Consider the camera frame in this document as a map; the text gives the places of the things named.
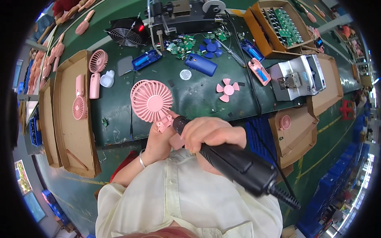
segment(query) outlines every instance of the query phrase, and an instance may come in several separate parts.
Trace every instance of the black fan grille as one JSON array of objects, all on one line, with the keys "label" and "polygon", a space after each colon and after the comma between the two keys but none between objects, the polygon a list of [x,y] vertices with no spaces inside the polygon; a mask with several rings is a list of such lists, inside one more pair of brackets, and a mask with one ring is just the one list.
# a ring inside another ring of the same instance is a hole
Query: black fan grille
[{"label": "black fan grille", "polygon": [[124,46],[138,46],[141,44],[141,38],[132,30],[125,28],[115,28],[109,33],[110,37],[118,44]]}]

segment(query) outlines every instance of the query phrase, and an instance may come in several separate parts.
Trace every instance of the white machine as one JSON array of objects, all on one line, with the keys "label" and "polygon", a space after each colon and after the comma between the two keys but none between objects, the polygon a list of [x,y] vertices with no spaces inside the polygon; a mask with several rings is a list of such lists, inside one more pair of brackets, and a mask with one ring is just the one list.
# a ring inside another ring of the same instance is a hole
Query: white machine
[{"label": "white machine", "polygon": [[277,101],[292,101],[300,96],[313,96],[326,88],[323,72],[315,54],[277,63],[267,71],[271,76]]}]

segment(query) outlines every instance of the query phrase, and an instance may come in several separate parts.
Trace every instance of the window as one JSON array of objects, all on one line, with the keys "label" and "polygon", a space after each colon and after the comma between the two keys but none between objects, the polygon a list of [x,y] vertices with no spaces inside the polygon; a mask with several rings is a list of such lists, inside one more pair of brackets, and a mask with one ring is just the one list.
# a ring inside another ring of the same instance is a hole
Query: window
[{"label": "window", "polygon": [[14,170],[16,174],[16,179],[19,184],[20,191],[24,196],[24,201],[28,206],[32,216],[36,222],[41,221],[45,216],[45,212],[42,210],[40,204],[38,203],[36,196],[33,193],[32,186],[30,185],[28,176],[26,175],[24,164],[22,160],[14,163]]},{"label": "window", "polygon": [[14,70],[14,78],[13,78],[13,85],[12,88],[17,88],[17,83],[19,81],[21,66],[24,61],[21,59],[18,59],[16,62],[16,69]]}]

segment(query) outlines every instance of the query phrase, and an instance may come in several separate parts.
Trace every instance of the white sticker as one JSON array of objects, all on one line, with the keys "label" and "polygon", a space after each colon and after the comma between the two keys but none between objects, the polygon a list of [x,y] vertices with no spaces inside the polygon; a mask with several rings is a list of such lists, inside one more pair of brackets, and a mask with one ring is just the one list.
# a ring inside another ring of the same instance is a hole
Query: white sticker
[{"label": "white sticker", "polygon": [[187,70],[187,69],[183,69],[180,72],[180,78],[182,80],[189,80],[191,77],[192,77],[192,73],[189,70]]}]

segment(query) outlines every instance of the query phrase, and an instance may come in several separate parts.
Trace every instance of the silver bracelet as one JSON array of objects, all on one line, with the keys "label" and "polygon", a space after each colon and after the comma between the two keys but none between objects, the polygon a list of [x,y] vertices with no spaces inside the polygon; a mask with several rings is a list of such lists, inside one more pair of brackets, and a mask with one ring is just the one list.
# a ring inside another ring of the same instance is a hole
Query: silver bracelet
[{"label": "silver bracelet", "polygon": [[146,168],[146,166],[144,165],[143,161],[142,161],[142,153],[145,151],[146,149],[142,149],[139,153],[139,161],[140,161],[140,164],[143,166],[143,169]]}]

